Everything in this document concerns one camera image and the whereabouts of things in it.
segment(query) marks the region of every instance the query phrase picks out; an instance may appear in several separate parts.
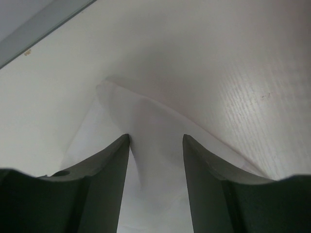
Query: paper sheet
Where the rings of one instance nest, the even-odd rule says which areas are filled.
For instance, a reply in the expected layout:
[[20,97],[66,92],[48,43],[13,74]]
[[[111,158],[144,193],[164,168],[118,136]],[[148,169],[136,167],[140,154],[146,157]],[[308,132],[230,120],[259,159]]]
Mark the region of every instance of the paper sheet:
[[228,146],[161,103],[164,100],[152,83],[110,77],[97,93],[63,168],[104,149],[117,134],[130,134],[119,233],[193,232],[183,164],[185,133],[235,166],[262,175]]

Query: small hole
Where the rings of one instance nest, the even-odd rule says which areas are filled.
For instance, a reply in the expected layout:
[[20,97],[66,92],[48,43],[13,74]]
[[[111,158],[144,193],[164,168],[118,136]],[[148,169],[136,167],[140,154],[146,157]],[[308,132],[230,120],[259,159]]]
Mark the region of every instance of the small hole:
[[52,176],[67,176],[70,174],[70,171],[59,171]]

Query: dark gray plastic part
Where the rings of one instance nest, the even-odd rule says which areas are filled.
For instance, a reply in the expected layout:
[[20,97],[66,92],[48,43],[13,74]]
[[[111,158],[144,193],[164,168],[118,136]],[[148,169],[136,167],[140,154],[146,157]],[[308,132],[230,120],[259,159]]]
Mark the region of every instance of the dark gray plastic part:
[[0,232],[117,232],[129,145],[123,135],[51,177],[1,169]]
[[183,149],[195,233],[311,232],[311,176],[255,176],[189,135]]

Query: crumpled paper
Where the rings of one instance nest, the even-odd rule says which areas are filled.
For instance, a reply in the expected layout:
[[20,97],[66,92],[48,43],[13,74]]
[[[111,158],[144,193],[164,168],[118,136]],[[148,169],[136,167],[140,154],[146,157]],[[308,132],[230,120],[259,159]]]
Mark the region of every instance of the crumpled paper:
[[131,152],[119,233],[193,232],[183,164],[184,134],[233,165],[263,176],[227,145],[167,107],[152,83],[120,77],[109,77],[97,86],[97,97],[62,167],[92,156],[122,133],[131,136]]

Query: gray edge strip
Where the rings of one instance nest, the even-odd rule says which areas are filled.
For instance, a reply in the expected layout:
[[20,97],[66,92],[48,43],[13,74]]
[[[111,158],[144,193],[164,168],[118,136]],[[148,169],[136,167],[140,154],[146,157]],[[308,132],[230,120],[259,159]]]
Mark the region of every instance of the gray edge strip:
[[0,69],[96,0],[55,0],[0,42]]

